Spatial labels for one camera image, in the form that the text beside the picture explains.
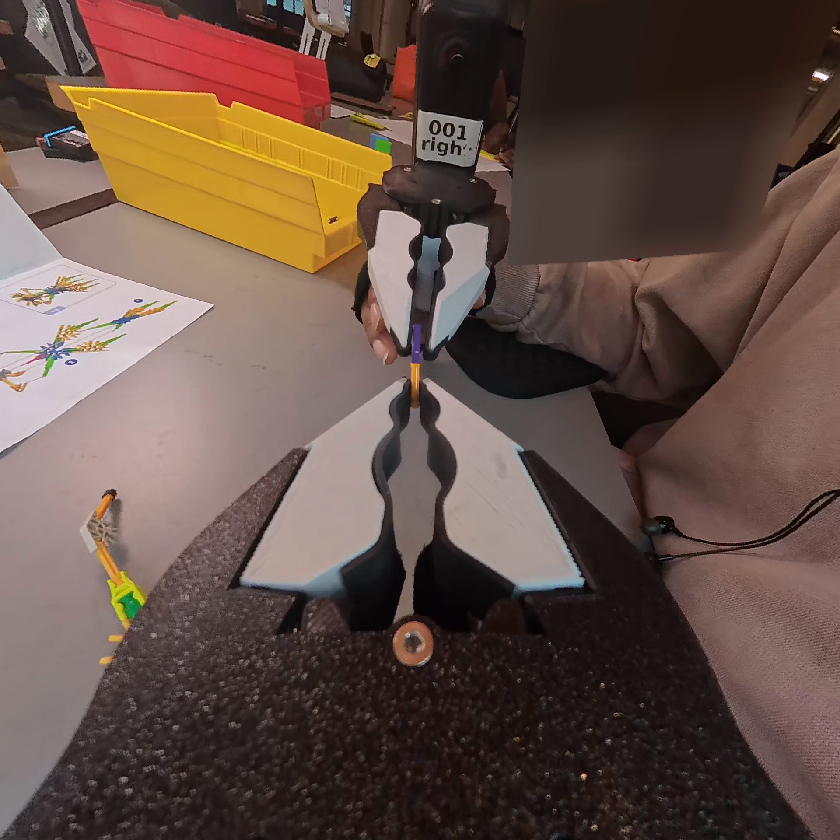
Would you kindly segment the toy instruction sheet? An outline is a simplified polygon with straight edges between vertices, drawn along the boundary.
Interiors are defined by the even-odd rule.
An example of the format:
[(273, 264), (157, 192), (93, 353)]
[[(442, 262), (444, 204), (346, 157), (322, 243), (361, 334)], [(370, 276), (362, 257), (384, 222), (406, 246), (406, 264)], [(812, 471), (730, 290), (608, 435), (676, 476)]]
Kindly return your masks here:
[(2, 187), (1, 450), (212, 307), (63, 257)]

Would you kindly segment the yellow plastic bin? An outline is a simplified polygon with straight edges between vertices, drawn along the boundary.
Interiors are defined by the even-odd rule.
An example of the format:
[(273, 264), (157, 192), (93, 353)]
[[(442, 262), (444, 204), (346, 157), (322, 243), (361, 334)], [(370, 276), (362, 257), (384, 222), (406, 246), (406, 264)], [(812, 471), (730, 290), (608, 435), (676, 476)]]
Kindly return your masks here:
[(117, 199), (314, 273), (361, 240), (389, 154), (211, 93), (64, 86)]

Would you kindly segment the toy construction model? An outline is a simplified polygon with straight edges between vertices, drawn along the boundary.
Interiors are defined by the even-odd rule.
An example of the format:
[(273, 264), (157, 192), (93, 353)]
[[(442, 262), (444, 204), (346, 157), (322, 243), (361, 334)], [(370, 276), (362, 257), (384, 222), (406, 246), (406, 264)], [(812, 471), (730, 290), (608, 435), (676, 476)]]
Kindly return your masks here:
[(122, 634), (109, 636), (113, 644), (120, 644), (134, 619), (145, 604), (145, 594), (132, 579), (121, 570), (110, 551), (119, 529), (114, 511), (118, 492), (109, 488), (104, 491), (98, 506), (80, 527), (80, 536), (87, 550), (94, 554), (107, 575), (109, 599), (115, 616), (122, 625)]

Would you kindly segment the white hanging banner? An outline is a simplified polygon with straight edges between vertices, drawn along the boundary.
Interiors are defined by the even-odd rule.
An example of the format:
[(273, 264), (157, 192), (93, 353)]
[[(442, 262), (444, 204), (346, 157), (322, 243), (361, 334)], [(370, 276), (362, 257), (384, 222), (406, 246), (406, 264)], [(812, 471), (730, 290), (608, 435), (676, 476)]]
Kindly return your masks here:
[(298, 52), (310, 55), (313, 40), (316, 39), (316, 58), (326, 60), (332, 38), (344, 39), (349, 33), (344, 1), (302, 1), (304, 23)]

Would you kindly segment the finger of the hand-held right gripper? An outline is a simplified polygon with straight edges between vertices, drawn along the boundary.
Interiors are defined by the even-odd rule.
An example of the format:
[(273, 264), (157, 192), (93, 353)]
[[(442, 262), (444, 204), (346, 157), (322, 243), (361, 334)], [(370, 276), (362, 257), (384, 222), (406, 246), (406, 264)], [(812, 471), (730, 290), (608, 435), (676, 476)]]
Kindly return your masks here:
[(413, 351), (417, 306), (417, 260), (412, 246), (422, 240), (419, 221), (403, 212), (379, 213), (374, 244), (368, 251), (367, 268), (371, 293), (376, 298), (380, 321), (400, 354)]
[(489, 278), (488, 227), (447, 227), (438, 248), (439, 268), (425, 338), (425, 358), (435, 359), (478, 301)]

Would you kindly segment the stack of red bins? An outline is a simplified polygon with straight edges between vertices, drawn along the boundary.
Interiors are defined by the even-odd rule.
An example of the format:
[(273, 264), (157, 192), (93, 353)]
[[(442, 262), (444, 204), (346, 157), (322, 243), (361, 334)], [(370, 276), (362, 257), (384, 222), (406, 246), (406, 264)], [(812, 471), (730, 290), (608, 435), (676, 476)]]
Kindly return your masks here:
[(315, 129), (331, 117), (320, 59), (145, 3), (77, 7), (111, 88), (212, 93)]

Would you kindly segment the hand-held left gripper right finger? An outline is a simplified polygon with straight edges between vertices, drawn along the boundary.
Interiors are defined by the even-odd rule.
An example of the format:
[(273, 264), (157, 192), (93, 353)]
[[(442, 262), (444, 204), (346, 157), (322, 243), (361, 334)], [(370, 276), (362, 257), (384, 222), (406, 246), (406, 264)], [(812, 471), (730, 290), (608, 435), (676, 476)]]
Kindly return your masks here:
[(420, 386), (419, 413), (440, 484), (421, 568), (437, 620), (469, 624), (501, 601), (583, 593), (585, 576), (522, 446), (432, 381)]

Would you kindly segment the printed paper sheet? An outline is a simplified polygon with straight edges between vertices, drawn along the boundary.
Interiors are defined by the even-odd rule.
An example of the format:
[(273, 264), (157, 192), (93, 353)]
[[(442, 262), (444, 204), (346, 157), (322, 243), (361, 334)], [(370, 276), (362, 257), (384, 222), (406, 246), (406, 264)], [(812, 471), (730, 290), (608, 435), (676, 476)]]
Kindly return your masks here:
[(23, 1), (24, 36), (59, 76), (90, 75), (95, 51), (74, 1)]

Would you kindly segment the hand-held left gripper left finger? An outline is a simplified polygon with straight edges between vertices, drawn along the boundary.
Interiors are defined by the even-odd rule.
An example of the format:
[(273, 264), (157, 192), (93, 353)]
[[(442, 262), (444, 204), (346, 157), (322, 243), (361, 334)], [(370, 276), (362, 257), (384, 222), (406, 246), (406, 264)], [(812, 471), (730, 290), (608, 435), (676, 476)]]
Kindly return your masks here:
[(350, 624), (391, 624), (405, 580), (388, 480), (401, 463), (407, 381), (315, 438), (239, 585), (332, 598)]

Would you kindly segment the person's beige hoodie torso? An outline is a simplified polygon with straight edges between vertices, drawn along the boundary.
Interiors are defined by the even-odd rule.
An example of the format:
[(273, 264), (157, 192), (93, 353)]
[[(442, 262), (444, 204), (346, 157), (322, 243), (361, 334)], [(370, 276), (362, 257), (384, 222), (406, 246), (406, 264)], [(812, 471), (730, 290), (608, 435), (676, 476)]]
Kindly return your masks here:
[[(649, 512), (692, 536), (758, 539), (838, 488), (838, 195), (835, 152), (772, 190), (751, 248), (642, 269), (616, 385), (705, 391), (639, 464)], [(666, 580), (769, 775), (838, 838), (838, 502)]]

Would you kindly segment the cluttered work table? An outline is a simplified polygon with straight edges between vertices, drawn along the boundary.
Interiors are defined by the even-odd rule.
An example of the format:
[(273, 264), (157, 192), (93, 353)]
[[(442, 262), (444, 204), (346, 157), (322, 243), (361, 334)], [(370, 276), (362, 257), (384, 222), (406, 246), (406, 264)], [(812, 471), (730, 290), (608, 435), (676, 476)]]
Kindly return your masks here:
[(322, 121), (321, 130), (333, 136), (350, 140), (371, 150), (371, 132), (382, 133), (392, 140), (392, 162), (397, 165), (413, 161), (413, 114), (394, 112), (382, 114), (360, 105), (332, 102), (330, 115)]

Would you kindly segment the person's right forearm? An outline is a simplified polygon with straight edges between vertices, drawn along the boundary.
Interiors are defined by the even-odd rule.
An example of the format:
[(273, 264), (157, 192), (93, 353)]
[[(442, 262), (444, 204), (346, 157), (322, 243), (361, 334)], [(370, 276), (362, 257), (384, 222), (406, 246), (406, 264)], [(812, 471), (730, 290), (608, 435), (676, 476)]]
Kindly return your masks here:
[(732, 362), (708, 297), (710, 255), (495, 268), (479, 317), (524, 343), (569, 352), (613, 392), (687, 406)]

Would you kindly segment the black padded cushion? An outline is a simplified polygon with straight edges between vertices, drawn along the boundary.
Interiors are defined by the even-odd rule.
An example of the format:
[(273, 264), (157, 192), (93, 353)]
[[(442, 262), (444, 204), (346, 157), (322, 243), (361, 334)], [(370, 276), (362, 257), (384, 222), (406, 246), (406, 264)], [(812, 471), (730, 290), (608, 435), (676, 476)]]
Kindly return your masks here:
[(468, 318), (446, 345), (448, 355), (485, 391), (527, 400), (586, 387), (605, 379), (597, 365), (572, 353), (520, 342), (511, 332)]

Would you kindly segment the black hoodie drawstring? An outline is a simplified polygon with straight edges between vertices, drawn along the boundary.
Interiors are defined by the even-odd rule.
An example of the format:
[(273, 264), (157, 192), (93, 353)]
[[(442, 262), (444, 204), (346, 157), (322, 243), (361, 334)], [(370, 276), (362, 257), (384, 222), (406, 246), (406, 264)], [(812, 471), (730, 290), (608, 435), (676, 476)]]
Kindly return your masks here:
[(711, 555), (744, 553), (751, 550), (767, 548), (775, 543), (779, 543), (789, 538), (792, 534), (802, 529), (810, 521), (817, 518), (825, 510), (837, 503), (838, 500), (839, 489), (835, 488), (827, 490), (809, 500), (804, 508), (781, 528), (778, 528), (774, 532), (759, 539), (752, 539), (743, 542), (721, 542), (690, 537), (677, 528), (674, 519), (667, 516), (656, 516), (645, 520), (642, 524), (641, 531), (643, 535), (649, 537), (650, 539), (670, 535), (690, 543), (703, 545), (705, 547), (703, 550), (687, 553), (651, 552), (649, 557), (658, 564), (665, 564), (678, 560), (693, 560), (695, 558)]

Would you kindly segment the grey desk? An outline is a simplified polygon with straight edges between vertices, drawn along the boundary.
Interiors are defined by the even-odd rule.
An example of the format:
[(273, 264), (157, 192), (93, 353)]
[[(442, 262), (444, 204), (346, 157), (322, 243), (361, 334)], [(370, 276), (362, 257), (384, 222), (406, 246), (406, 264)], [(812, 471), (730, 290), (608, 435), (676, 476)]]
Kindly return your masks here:
[(69, 259), (213, 309), (2, 454), (1, 820), (46, 777), (95, 691), (115, 616), (80, 525), (122, 503), (121, 565), (149, 593), (205, 526), (291, 448), (406, 372), (384, 367), (350, 309), (362, 248), (309, 275), (131, 206), (71, 217), (108, 188), (98, 164), (9, 159), (27, 214)]

